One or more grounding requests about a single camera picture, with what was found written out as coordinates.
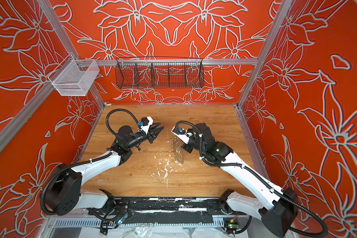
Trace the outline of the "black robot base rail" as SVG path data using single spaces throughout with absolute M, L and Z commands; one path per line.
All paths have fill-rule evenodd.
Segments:
M 236 235 L 246 231 L 251 221 L 250 215 L 232 211 L 218 197 L 117 197 L 102 209 L 51 218 L 47 228 L 51 233 L 94 228 L 100 235 L 107 235 L 115 229 L 179 226 L 192 230 L 219 228 Z

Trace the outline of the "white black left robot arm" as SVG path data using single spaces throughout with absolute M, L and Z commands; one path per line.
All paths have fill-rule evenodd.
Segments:
M 115 113 L 127 113 L 137 125 L 133 132 L 130 126 L 122 126 L 114 131 L 109 123 Z M 147 141 L 153 143 L 164 127 L 151 117 L 138 120 L 126 109 L 114 109 L 106 116 L 106 127 L 115 136 L 106 152 L 94 159 L 71 165 L 60 164 L 53 171 L 40 194 L 40 208 L 46 215 L 63 216 L 74 209 L 101 209 L 110 200 L 110 194 L 101 192 L 83 192 L 83 184 L 97 175 L 124 164 L 133 154 L 133 148 Z

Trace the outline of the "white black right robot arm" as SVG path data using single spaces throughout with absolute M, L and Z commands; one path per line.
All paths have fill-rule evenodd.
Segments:
M 232 211 L 259 219 L 267 230 L 280 238 L 283 238 L 287 231 L 311 238 L 324 238 L 328 235 L 325 222 L 298 203 L 298 195 L 294 190 L 283 190 L 255 171 L 231 147 L 216 141 L 205 123 L 194 125 L 179 121 L 173 127 L 172 133 L 183 142 L 182 148 L 185 151 L 190 153 L 197 150 L 200 160 L 206 165 L 227 172 L 255 196 L 247 198 L 235 191 L 224 192 L 224 202 Z M 299 211 L 317 221 L 321 231 L 311 233 L 292 227 Z

